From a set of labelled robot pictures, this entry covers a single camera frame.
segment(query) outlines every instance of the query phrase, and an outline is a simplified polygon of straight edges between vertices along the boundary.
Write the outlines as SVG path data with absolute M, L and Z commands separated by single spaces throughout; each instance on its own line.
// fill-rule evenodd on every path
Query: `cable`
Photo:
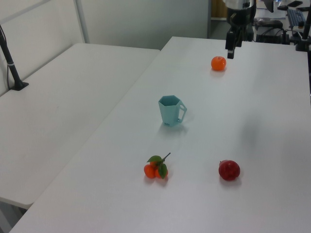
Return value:
M 263 34 L 261 34 L 261 35 L 266 35 L 269 31 L 272 31 L 274 28 L 270 28 L 270 29 L 268 29 L 268 30 L 266 30 Z
M 11 90 L 10 85 L 9 85 L 9 65 L 7 65 L 6 81 L 8 83 L 8 89 Z
M 280 31 L 284 31 L 284 29 L 278 30 L 278 32 L 274 35 L 274 37 L 275 37 Z

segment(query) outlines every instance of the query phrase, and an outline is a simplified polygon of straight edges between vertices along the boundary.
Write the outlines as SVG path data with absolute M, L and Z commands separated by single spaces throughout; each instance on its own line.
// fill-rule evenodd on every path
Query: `black stand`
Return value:
M 308 16 L 305 24 L 305 28 L 303 30 L 302 38 L 293 39 L 296 44 L 296 51 L 309 52 L 309 45 L 311 45 L 311 38 L 309 37 L 309 31 L 311 26 L 311 4 L 308 11 Z
M 12 73 L 12 76 L 14 78 L 14 81 L 15 81 L 15 85 L 11 89 L 15 90 L 15 91 L 20 91 L 24 87 L 28 86 L 28 83 L 24 83 L 20 80 L 18 72 L 17 72 L 15 65 L 14 65 L 13 59 L 12 59 L 11 54 L 9 52 L 9 49 L 8 49 L 8 46 L 7 46 L 5 37 L 4 37 L 4 32 L 2 31 L 1 27 L 0 27 L 0 32 L 1 32 L 1 34 L 0 34 L 0 46 L 1 46 L 1 49 L 3 51 L 4 57 L 6 59 L 6 62 L 10 68 L 10 71 Z

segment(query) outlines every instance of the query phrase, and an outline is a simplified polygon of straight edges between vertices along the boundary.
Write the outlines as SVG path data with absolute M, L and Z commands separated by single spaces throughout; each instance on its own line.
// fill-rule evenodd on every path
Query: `table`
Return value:
M 0 98 L 0 201 L 28 209 L 158 50 L 76 44 Z
M 12 233 L 308 232 L 307 54 L 243 42 L 225 72 L 211 70 L 226 52 L 173 37 Z M 172 94 L 188 111 L 169 128 L 157 101 Z M 168 152 L 168 180 L 144 177 Z M 236 181 L 219 177 L 224 159 L 240 165 Z

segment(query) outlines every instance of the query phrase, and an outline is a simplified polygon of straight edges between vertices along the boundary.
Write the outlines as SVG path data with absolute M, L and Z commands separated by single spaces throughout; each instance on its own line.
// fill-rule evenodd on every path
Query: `tangerine with leaves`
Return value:
M 169 153 L 168 155 L 166 155 L 164 158 L 161 158 L 158 155 L 154 155 L 152 156 L 147 162 L 150 164 L 147 164 L 145 166 L 148 167 L 147 169 L 150 169 L 149 167 L 151 167 L 154 170 L 154 176 L 158 177 L 158 178 L 162 178 L 164 179 L 165 177 L 167 177 L 167 174 L 169 173 L 167 170 L 166 165 L 164 164 L 165 159 L 170 155 L 171 153 Z M 148 178 L 154 178 L 152 175 L 150 175 L 150 177 L 147 175 L 146 171 L 145 174 Z

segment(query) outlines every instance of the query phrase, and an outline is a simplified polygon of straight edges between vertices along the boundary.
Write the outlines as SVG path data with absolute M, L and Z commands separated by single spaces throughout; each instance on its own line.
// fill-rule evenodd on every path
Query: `tangerine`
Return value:
M 214 57 L 212 59 L 212 61 L 210 62 L 213 70 L 223 70 L 225 68 L 225 65 L 227 64 L 227 61 L 225 60 L 224 57 L 221 57 L 221 56 L 217 56 L 217 57 Z
M 160 178 L 160 179 L 162 179 L 162 177 L 160 176 L 160 173 L 159 173 L 159 170 L 158 170 L 158 169 L 155 170 L 155 176 L 158 177 L 158 178 Z
M 144 172 L 146 176 L 150 179 L 153 179 L 155 177 L 155 169 L 150 164 L 147 164 L 144 167 Z

